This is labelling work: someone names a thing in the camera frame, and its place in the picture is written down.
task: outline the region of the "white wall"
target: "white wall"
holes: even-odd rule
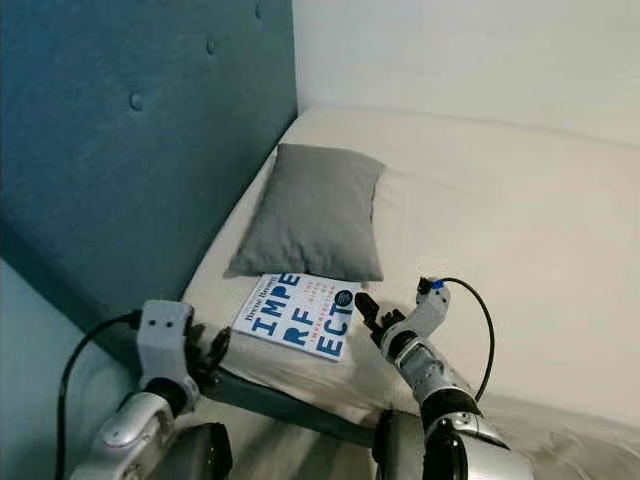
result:
[[[0,478],[53,478],[60,375],[82,332],[0,260]],[[133,387],[115,360],[90,344],[67,399],[67,466]]]
[[[302,110],[390,107],[640,145],[636,0],[293,0]]]

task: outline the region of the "white bed sheet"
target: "white bed sheet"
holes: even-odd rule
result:
[[[374,201],[384,308],[413,308],[420,275],[460,276],[494,316],[489,390],[640,425],[640,151],[576,136],[423,114],[322,108],[284,142],[350,148],[387,165]],[[256,278],[224,278],[273,163],[255,178],[211,245],[185,301],[208,328],[229,325]],[[453,292],[435,345],[472,383],[487,333],[479,307]],[[223,366],[372,424],[409,389],[360,318],[340,363],[241,334]]]

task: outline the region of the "gray pillow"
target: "gray pillow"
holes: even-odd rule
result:
[[[371,218],[384,165],[339,148],[281,144],[227,275],[382,280]]]

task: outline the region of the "tufted headboard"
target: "tufted headboard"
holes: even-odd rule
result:
[[[3,257],[85,330],[179,299],[296,116],[290,0],[2,10]]]

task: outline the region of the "black cable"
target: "black cable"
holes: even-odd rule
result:
[[[476,298],[476,300],[480,304],[480,307],[482,307],[484,318],[487,320],[487,327],[489,328],[489,358],[487,359],[487,366],[485,367],[485,370],[484,370],[482,383],[480,384],[480,388],[478,388],[478,391],[476,392],[475,400],[476,402],[478,402],[482,398],[482,394],[484,393],[485,389],[487,388],[487,384],[489,383],[489,377],[491,377],[491,368],[493,367],[493,357],[496,349],[496,338],[495,338],[495,333],[493,331],[493,321],[491,320],[491,314],[489,313],[489,309],[487,308],[487,305],[484,303],[484,300],[482,300],[482,297],[480,296],[480,294],[464,280],[460,280],[459,278],[455,278],[455,277],[445,277],[445,278],[440,278],[435,283],[438,283],[438,282],[457,283],[458,285],[462,285],[464,288],[466,288]]]
[[[60,389],[58,390],[58,414],[57,414],[57,432],[56,432],[56,472],[55,480],[64,480],[65,470],[65,453],[66,453],[66,403],[67,403],[67,387],[69,384],[69,377],[71,376],[71,370],[73,364],[76,362],[80,353],[84,347],[87,346],[96,335],[103,330],[115,325],[117,323],[128,323],[131,327],[137,328],[140,321],[140,310],[134,310],[133,312],[122,315],[121,317],[108,320],[100,325],[97,325],[93,330],[85,335],[85,337],[78,343],[75,350],[67,360],[67,364],[62,372],[62,378],[60,380]]]

